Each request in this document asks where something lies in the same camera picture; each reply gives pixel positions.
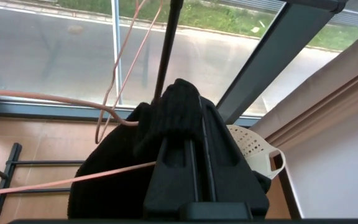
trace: asphalt road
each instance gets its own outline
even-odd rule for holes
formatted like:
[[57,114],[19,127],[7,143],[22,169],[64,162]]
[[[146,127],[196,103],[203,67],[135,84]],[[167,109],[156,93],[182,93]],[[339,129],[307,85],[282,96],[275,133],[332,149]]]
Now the asphalt road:
[[[122,41],[127,31],[121,27]],[[122,56],[123,76],[145,33],[133,29]],[[112,76],[112,38],[110,25],[0,9],[0,88],[101,102]],[[124,90],[125,105],[152,99],[163,38],[163,32],[150,33]],[[252,39],[181,30],[165,83],[184,78],[217,103],[256,44]],[[304,49],[249,112],[265,113],[336,55]]]

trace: pink wire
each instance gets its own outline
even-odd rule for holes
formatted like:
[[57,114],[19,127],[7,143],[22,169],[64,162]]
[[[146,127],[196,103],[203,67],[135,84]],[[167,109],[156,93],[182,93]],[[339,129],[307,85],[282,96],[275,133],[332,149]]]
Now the pink wire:
[[[69,103],[69,104],[72,104],[72,105],[80,105],[80,106],[88,106],[88,107],[92,107],[92,108],[96,108],[96,109],[100,109],[101,110],[101,113],[100,113],[100,116],[99,116],[99,119],[98,119],[98,123],[97,123],[97,128],[96,128],[96,135],[95,135],[95,141],[96,143],[98,144],[100,142],[100,139],[98,138],[99,136],[99,129],[100,129],[100,124],[101,124],[101,120],[103,118],[103,114],[104,114],[104,111],[107,111],[109,113],[109,117],[108,117],[108,120],[105,124],[105,127],[103,129],[103,132],[102,132],[102,135],[101,135],[101,138],[103,137],[104,135],[104,132],[106,130],[106,127],[110,121],[110,118],[113,117],[114,119],[116,119],[119,123],[123,124],[123,125],[126,125],[126,126],[137,126],[138,125],[138,122],[131,122],[131,121],[126,121],[122,118],[120,118],[118,116],[118,114],[114,111],[114,108],[116,107],[117,105],[117,102],[119,100],[119,97],[125,87],[125,84],[129,78],[129,75],[131,74],[131,71],[133,69],[133,66],[139,56],[139,53],[147,39],[147,37],[149,36],[149,33],[152,29],[152,26],[154,25],[154,22],[156,21],[158,15],[160,14],[160,11],[161,11],[161,8],[162,8],[162,1],[163,0],[160,0],[160,7],[158,9],[158,12],[156,14],[156,16],[154,17],[154,20],[152,21],[147,33],[146,33],[146,36],[144,37],[140,47],[139,47],[139,50],[137,51],[136,53],[136,56],[135,56],[135,59],[134,61],[132,62],[132,65],[128,71],[128,74],[124,80],[124,83],[122,85],[122,88],[117,96],[117,100],[116,102],[114,103],[114,106],[112,108],[106,106],[106,102],[107,102],[107,99],[108,99],[108,96],[109,96],[109,93],[114,85],[114,81],[116,79],[116,68],[117,68],[117,65],[118,65],[118,62],[119,62],[119,59],[121,58],[121,55],[122,55],[122,51],[124,50],[126,44],[127,44],[127,41],[128,41],[128,38],[129,38],[129,34],[131,33],[131,30],[133,28],[133,25],[134,25],[134,22],[139,14],[139,11],[141,9],[141,7],[143,6],[144,2],[146,0],[143,0],[138,6],[137,8],[135,9],[135,15],[134,15],[134,18],[132,19],[132,22],[131,22],[131,26],[129,28],[129,31],[126,35],[126,38],[125,38],[125,41],[122,45],[122,48],[117,56],[117,59],[116,59],[116,62],[114,63],[114,67],[113,67],[113,70],[112,70],[112,80],[111,80],[111,83],[110,83],[110,86],[104,96],[104,100],[103,100],[103,104],[97,104],[97,103],[92,103],[92,102],[88,102],[88,101],[83,101],[83,100],[76,100],[76,99],[71,99],[71,98],[65,98],[65,97],[61,97],[61,96],[53,96],[53,95],[46,95],[46,94],[40,94],[40,93],[26,93],[26,92],[21,92],[21,91],[10,91],[10,90],[0,90],[0,95],[2,96],[13,96],[13,97],[21,97],[21,98],[30,98],[30,99],[38,99],[38,100],[48,100],[48,101],[57,101],[57,102],[61,102],[61,103]],[[9,189],[0,189],[0,194],[6,194],[6,193],[13,193],[13,192],[18,192],[18,191],[22,191],[22,190],[30,190],[30,189],[39,189],[39,188],[44,188],[44,187],[51,187],[51,186],[55,186],[55,185],[61,185],[61,184],[67,184],[67,183],[71,183],[71,182],[77,182],[77,181],[82,181],[82,180],[89,180],[89,179],[93,179],[93,178],[99,178],[99,177],[104,177],[104,176],[107,176],[107,175],[112,175],[112,174],[117,174],[117,173],[120,173],[120,172],[125,172],[125,171],[129,171],[129,170],[134,170],[134,169],[140,169],[140,168],[143,168],[143,167],[147,167],[147,166],[153,166],[155,165],[155,162],[149,162],[149,163],[146,163],[146,164],[141,164],[141,165],[136,165],[136,166],[131,166],[131,167],[125,167],[125,168],[121,168],[121,169],[116,169],[116,170],[110,170],[110,171],[106,171],[106,172],[100,172],[100,173],[97,173],[97,174],[91,174],[91,175],[86,175],[86,176],[82,176],[82,177],[75,177],[75,178],[72,178],[72,179],[67,179],[67,180],[60,180],[60,181],[56,181],[56,182],[50,182],[50,183],[46,183],[46,184],[38,184],[38,185],[31,185],[31,186],[23,186],[23,187],[14,187],[14,188],[9,188]]]
[[82,177],[75,177],[75,178],[67,179],[67,180],[59,180],[59,181],[46,183],[46,184],[36,184],[36,185],[23,186],[23,187],[11,187],[8,189],[0,189],[0,194],[13,193],[13,192],[18,192],[18,191],[22,191],[22,190],[41,189],[41,188],[45,188],[45,187],[68,184],[68,183],[73,183],[73,182],[78,182],[78,181],[83,181],[83,180],[90,180],[93,178],[105,177],[107,175],[118,174],[121,172],[126,172],[126,171],[130,171],[130,170],[135,170],[135,169],[141,169],[144,167],[154,166],[154,165],[155,165],[155,162],[148,162],[148,163],[140,164],[140,165],[136,165],[136,166],[130,166],[130,167],[125,167],[125,168],[100,172],[97,174],[85,175]]

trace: curtain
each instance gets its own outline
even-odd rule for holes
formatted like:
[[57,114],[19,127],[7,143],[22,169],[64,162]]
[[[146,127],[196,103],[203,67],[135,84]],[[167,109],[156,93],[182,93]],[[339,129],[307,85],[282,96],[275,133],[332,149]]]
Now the curtain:
[[283,151],[358,113],[358,40],[303,82],[251,130]]

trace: fence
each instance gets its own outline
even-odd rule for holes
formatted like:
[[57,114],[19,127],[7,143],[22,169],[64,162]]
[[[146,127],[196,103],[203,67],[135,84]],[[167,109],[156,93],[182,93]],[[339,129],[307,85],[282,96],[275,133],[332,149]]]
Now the fence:
[[[220,2],[230,6],[259,9],[274,13],[279,11],[283,5],[283,2],[278,0],[220,0]],[[358,26],[358,12],[345,9],[341,13],[336,14],[330,23]]]

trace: drying rack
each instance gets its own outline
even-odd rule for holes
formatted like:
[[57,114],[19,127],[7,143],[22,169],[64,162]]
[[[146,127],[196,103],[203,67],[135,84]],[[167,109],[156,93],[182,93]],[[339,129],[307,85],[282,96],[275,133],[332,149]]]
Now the drying rack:
[[[167,74],[168,63],[171,56],[173,40],[175,38],[175,32],[177,29],[180,10],[183,5],[183,0],[171,0],[170,12],[167,22],[167,29],[165,32],[164,43],[161,53],[161,61],[158,69],[157,84],[155,86],[155,92],[153,102],[158,101],[162,94],[162,89]],[[0,171],[0,189],[9,188],[14,175],[15,168],[17,166],[80,166],[84,161],[20,161],[19,156],[22,150],[22,146],[19,143],[14,143],[8,160],[6,161],[6,167],[4,172]],[[36,194],[36,193],[62,193],[70,192],[70,188],[59,189],[34,189],[24,190],[20,192],[14,192],[12,194]],[[0,194],[0,215],[7,194]]]

